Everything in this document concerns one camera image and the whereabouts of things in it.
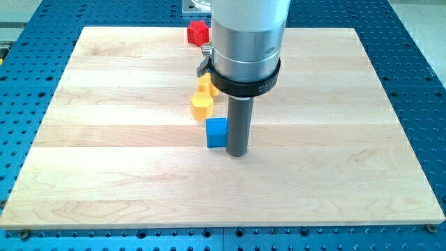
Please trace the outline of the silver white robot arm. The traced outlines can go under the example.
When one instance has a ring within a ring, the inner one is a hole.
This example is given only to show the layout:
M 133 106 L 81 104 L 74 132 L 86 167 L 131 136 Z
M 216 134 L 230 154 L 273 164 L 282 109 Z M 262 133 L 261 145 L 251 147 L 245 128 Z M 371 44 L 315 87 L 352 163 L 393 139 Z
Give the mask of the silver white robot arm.
M 212 0 L 212 65 L 223 77 L 256 82 L 273 74 L 290 0 Z

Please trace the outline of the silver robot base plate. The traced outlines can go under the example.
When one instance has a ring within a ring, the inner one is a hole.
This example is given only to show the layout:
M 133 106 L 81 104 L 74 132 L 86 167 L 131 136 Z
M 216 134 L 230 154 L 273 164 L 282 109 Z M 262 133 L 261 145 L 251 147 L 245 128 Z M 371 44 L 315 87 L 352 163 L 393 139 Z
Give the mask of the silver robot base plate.
M 182 0 L 184 15 L 200 15 L 211 12 L 211 0 Z

